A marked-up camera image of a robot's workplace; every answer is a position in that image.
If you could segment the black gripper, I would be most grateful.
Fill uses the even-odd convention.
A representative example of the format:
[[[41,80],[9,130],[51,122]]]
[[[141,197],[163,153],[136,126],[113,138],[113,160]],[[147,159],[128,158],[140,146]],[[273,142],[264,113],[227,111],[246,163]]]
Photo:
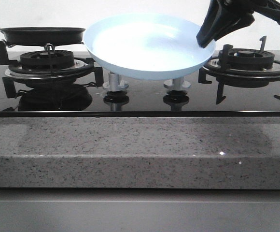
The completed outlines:
[[[236,13],[246,14],[231,17],[226,6]],[[236,30],[250,26],[255,21],[252,15],[254,12],[280,25],[280,3],[276,0],[211,0],[196,36],[198,45],[205,48],[212,40],[217,41]]]

